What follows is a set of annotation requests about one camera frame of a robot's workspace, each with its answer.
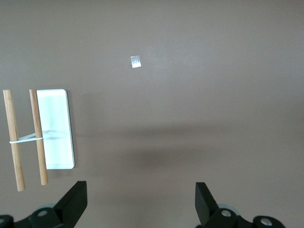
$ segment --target wooden dowel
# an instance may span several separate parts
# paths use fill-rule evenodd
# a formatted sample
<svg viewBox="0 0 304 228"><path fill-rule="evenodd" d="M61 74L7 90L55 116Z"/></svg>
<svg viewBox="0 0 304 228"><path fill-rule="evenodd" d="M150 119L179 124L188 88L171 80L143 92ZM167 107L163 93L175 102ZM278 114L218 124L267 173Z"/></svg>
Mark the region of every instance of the wooden dowel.
<svg viewBox="0 0 304 228"><path fill-rule="evenodd" d="M36 134L37 138L41 138L42 137L42 128L41 128L41 121L40 121L37 90L30 89L29 95L30 95L30 101L32 104L35 134ZM43 139L37 140L36 143L37 143L41 185L46 185L46 184L48 184L48 175L47 175L48 173L47 173L46 157L44 154Z"/></svg>
<svg viewBox="0 0 304 228"><path fill-rule="evenodd" d="M9 138L11 142L18 141L18 131L17 131L17 123L16 123L16 115L15 115L15 107L14 101L10 90L3 90L4 95L4 103L6 109L6 116L8 119L9 126ZM23 191L25 189L25 182L23 176L22 162L19 144L14 143L11 144L11 151L13 155L16 182L17 182L17 190Z"/></svg>

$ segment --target metal screw head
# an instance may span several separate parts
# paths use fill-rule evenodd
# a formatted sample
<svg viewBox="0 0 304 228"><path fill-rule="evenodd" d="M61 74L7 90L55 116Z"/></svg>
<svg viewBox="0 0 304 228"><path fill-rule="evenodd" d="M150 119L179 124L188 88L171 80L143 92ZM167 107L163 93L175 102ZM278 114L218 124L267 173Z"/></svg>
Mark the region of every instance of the metal screw head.
<svg viewBox="0 0 304 228"><path fill-rule="evenodd" d="M225 216L225 217L230 217L231 213L228 210L222 210L222 215Z"/></svg>
<svg viewBox="0 0 304 228"><path fill-rule="evenodd" d="M265 226L272 226L272 222L267 218L262 218L261 223L264 224Z"/></svg>
<svg viewBox="0 0 304 228"><path fill-rule="evenodd" d="M41 217L41 216L44 216L44 215L46 215L47 214L47 210L42 210L42 211L40 211L38 214L37 214L37 216L38 217Z"/></svg>

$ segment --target small sticker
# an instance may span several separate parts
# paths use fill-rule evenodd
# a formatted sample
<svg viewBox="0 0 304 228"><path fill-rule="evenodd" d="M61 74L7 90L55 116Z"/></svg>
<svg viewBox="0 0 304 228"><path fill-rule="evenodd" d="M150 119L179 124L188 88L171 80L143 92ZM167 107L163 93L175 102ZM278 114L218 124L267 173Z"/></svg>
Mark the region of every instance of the small sticker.
<svg viewBox="0 0 304 228"><path fill-rule="evenodd" d="M137 67L142 66L139 56L132 56L131 57L131 63L132 63L132 68L137 68Z"/></svg>

